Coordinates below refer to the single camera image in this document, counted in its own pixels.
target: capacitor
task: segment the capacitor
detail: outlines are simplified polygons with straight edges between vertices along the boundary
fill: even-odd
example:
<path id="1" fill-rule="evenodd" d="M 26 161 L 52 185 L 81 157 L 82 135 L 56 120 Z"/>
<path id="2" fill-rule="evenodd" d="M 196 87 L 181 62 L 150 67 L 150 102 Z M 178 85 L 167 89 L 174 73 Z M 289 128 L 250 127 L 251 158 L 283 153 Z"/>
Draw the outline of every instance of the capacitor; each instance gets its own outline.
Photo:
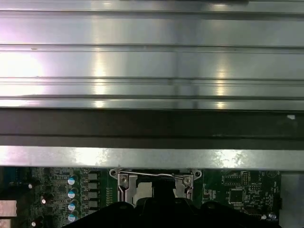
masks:
<path id="1" fill-rule="evenodd" d="M 78 211 L 77 211 L 77 210 L 73 210 L 73 211 L 71 212 L 71 214 L 68 215 L 67 219 L 68 219 L 70 222 L 74 222 L 75 220 L 78 219 L 78 215 L 79 215 Z"/>
<path id="2" fill-rule="evenodd" d="M 71 202 L 70 202 L 70 204 L 68 205 L 68 209 L 69 210 L 75 210 L 76 208 L 77 208 L 77 206 L 78 206 L 78 201 L 76 200 L 76 199 L 74 199 L 74 200 L 72 200 Z"/>
<path id="3" fill-rule="evenodd" d="M 36 219 L 34 219 L 31 223 L 32 227 L 40 228 L 43 226 L 43 216 L 39 216 Z"/>
<path id="4" fill-rule="evenodd" d="M 276 220 L 276 214 L 271 212 L 271 213 L 269 213 L 268 218 L 271 220 Z"/>
<path id="5" fill-rule="evenodd" d="M 67 182 L 69 185 L 75 184 L 75 182 L 78 180 L 77 175 L 72 175 L 69 179 L 67 179 Z"/>
<path id="6" fill-rule="evenodd" d="M 33 180 L 33 181 L 30 181 L 29 184 L 28 184 L 28 188 L 29 189 L 33 189 L 35 188 L 36 186 L 40 185 L 40 181 L 39 180 Z"/>
<path id="7" fill-rule="evenodd" d="M 68 196 L 70 199 L 73 199 L 73 198 L 77 195 L 77 193 L 78 193 L 78 189 L 77 189 L 77 188 L 72 188 L 72 189 L 68 192 L 67 196 Z"/>
<path id="8" fill-rule="evenodd" d="M 48 203 L 49 201 L 51 201 L 52 199 L 54 198 L 54 195 L 49 193 L 49 194 L 43 194 L 41 196 L 41 203 L 42 204 L 46 204 Z"/>

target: metal frame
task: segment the metal frame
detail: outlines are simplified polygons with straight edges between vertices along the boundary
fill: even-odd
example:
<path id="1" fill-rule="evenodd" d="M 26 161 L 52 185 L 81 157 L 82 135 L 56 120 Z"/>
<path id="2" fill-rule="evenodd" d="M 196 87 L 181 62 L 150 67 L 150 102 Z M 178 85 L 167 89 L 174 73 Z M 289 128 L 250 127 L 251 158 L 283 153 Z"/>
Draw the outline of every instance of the metal frame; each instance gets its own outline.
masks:
<path id="1" fill-rule="evenodd" d="M 300 1 L 0 0 L 0 11 L 2 108 L 304 110 Z"/>
<path id="2" fill-rule="evenodd" d="M 304 171 L 304 151 L 0 146 L 0 166 Z"/>
<path id="3" fill-rule="evenodd" d="M 202 177 L 200 170 L 187 170 L 187 174 L 175 175 L 168 173 L 149 173 L 122 170 L 121 168 L 112 169 L 109 171 L 111 177 L 118 180 L 118 201 L 124 201 L 134 204 L 133 197 L 136 194 L 136 183 L 138 176 L 146 177 L 169 177 L 175 180 L 176 196 L 179 198 L 193 199 L 193 182 Z"/>

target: resistor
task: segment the resistor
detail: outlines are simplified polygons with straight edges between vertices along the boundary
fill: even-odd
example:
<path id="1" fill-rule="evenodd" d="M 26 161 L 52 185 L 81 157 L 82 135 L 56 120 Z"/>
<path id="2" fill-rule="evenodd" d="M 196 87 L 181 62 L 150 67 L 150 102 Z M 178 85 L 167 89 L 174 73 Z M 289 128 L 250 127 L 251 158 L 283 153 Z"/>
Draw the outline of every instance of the resistor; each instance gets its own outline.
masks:
<path id="1" fill-rule="evenodd" d="M 113 189 L 110 187 L 106 188 L 106 205 L 109 206 L 113 203 Z"/>

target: green circuit board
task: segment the green circuit board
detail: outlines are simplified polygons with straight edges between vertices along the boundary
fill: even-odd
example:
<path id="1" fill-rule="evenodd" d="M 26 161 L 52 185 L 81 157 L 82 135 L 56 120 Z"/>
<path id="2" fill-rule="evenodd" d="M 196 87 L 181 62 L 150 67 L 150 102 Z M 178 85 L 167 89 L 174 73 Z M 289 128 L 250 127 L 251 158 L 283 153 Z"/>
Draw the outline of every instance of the green circuit board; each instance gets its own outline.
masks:
<path id="1" fill-rule="evenodd" d="M 202 202 L 214 200 L 258 218 L 278 221 L 280 186 L 279 171 L 205 170 Z"/>
<path id="2" fill-rule="evenodd" d="M 29 168 L 40 185 L 32 191 L 28 222 L 43 216 L 45 228 L 61 228 L 76 219 L 117 202 L 117 180 L 107 169 Z M 280 210 L 279 171 L 204 170 L 194 182 L 193 202 L 200 207 L 210 200 L 261 218 Z M 42 203 L 43 195 L 52 198 Z"/>

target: motherboard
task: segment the motherboard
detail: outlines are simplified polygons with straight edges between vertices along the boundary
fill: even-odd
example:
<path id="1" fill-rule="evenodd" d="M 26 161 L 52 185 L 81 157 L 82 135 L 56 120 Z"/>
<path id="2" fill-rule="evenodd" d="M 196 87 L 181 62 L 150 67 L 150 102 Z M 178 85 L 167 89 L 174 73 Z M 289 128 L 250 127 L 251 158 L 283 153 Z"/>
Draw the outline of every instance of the motherboard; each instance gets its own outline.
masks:
<path id="1" fill-rule="evenodd" d="M 40 167 L 20 171 L 16 168 L 18 174 L 13 175 L 16 180 L 10 184 L 26 188 L 30 199 L 17 202 L 17 207 L 22 208 L 17 214 L 23 216 L 19 217 L 16 227 L 61 228 L 117 202 L 117 180 L 109 171 Z M 194 181 L 195 206 L 214 200 L 259 219 L 278 222 L 279 171 L 203 170 L 202 174 Z"/>

